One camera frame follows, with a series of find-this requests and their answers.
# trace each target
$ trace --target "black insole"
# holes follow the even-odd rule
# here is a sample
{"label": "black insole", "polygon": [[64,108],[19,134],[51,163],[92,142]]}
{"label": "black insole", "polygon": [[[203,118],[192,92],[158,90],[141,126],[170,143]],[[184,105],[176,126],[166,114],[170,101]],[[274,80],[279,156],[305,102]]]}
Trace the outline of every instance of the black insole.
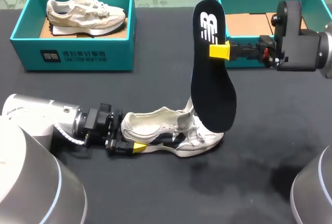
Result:
{"label": "black insole", "polygon": [[226,41],[225,13],[216,0],[203,0],[193,12],[195,57],[191,98],[203,125],[212,132],[228,131],[234,122],[237,97],[225,61],[209,57],[210,44]]}

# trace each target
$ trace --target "new balance logo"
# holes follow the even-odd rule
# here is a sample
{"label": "new balance logo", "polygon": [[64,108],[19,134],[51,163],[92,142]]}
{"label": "new balance logo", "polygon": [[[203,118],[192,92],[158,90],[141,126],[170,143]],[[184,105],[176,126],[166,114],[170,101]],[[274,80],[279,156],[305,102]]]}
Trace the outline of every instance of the new balance logo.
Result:
{"label": "new balance logo", "polygon": [[202,39],[205,39],[213,44],[218,44],[218,38],[214,35],[218,33],[217,18],[213,14],[201,13],[201,27],[204,29],[201,31]]}

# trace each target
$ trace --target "shoe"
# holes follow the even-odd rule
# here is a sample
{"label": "shoe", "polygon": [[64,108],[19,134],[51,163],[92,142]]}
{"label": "shoe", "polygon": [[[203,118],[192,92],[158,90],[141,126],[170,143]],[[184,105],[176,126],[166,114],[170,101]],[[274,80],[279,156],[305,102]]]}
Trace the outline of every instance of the shoe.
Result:
{"label": "shoe", "polygon": [[166,150],[191,157],[216,146],[223,133],[209,131],[197,116],[191,98],[184,110],[162,107],[152,113],[127,113],[121,123],[125,140],[146,144],[143,152]]}
{"label": "shoe", "polygon": [[119,7],[109,6],[97,0],[49,0],[47,18],[52,24],[53,35],[84,33],[102,36],[121,27],[126,14]]}

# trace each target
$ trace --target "black table surface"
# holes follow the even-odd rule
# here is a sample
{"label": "black table surface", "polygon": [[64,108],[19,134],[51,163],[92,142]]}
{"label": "black table surface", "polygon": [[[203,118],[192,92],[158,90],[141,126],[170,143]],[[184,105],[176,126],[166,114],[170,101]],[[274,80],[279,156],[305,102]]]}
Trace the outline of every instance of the black table surface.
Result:
{"label": "black table surface", "polygon": [[[193,65],[192,8],[137,9],[132,73],[29,73],[9,37],[19,10],[0,11],[0,107],[20,93],[124,111],[184,108]],[[320,72],[229,71],[237,116],[224,141],[202,156],[109,158],[103,149],[57,157],[83,183],[87,224],[295,223],[289,191],[330,143],[332,80]]]}

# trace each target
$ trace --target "shoelace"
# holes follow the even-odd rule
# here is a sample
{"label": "shoelace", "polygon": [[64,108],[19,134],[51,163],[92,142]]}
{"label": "shoelace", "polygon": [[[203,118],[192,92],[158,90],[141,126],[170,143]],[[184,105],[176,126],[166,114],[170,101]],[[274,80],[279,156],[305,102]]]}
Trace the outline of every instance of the shoelace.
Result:
{"label": "shoelace", "polygon": [[88,0],[91,2],[90,7],[91,12],[94,12],[98,15],[98,17],[108,17],[110,12],[108,10],[108,4],[104,4],[103,2],[99,2],[98,0]]}
{"label": "shoelace", "polygon": [[174,132],[176,133],[176,134],[178,134],[178,133],[187,133],[187,139],[189,140],[189,143],[191,144],[191,145],[193,145],[194,146],[194,143],[192,142],[192,140],[190,139],[190,134],[191,133],[196,133],[196,138],[197,138],[197,140],[199,141],[199,142],[201,142],[201,143],[204,143],[204,138],[205,138],[205,136],[204,136],[204,134],[202,134],[201,132],[200,132],[200,129],[199,129],[199,126],[198,125],[196,125],[196,123],[195,123],[195,119],[193,118],[192,119],[192,123],[191,123],[191,125],[190,125],[190,127],[189,128],[187,128],[187,129],[182,129],[182,130],[178,130],[177,128],[178,128],[178,126],[176,125],[175,126],[175,130],[174,130]]}

